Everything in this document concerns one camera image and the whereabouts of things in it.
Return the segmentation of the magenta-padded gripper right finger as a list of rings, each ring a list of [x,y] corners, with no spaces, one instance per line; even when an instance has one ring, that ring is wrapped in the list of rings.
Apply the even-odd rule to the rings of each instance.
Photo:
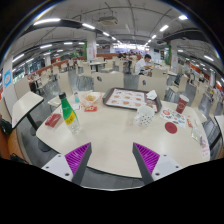
[[[132,152],[145,185],[182,169],[181,165],[167,154],[158,154],[138,143],[133,144]]]

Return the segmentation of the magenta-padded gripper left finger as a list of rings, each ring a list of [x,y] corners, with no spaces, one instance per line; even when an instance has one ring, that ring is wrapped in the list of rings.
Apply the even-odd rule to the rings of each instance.
[[[57,154],[42,169],[80,185],[91,153],[91,143],[86,143],[66,155]]]

